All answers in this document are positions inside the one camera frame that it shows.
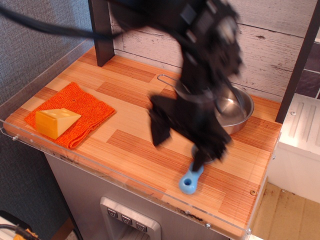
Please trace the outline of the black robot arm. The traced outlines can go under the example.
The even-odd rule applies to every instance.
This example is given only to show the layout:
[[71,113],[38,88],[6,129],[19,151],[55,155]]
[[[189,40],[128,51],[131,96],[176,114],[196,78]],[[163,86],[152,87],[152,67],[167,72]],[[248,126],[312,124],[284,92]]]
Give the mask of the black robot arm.
[[198,148],[192,169],[220,159],[231,137],[219,124],[218,98],[232,88],[228,77],[242,64],[237,13],[222,0],[112,0],[111,12],[124,31],[152,27],[171,35],[183,65],[175,99],[152,95],[149,110],[155,146],[175,130]]

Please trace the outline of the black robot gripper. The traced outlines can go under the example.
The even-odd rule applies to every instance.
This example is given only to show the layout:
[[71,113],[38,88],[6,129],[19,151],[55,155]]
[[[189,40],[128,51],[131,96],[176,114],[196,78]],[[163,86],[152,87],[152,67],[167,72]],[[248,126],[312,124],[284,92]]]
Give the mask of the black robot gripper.
[[174,130],[194,143],[191,148],[193,172],[216,160],[224,160],[231,137],[219,124],[212,107],[178,100],[177,94],[176,98],[153,94],[149,100],[150,130],[155,147],[166,141]]

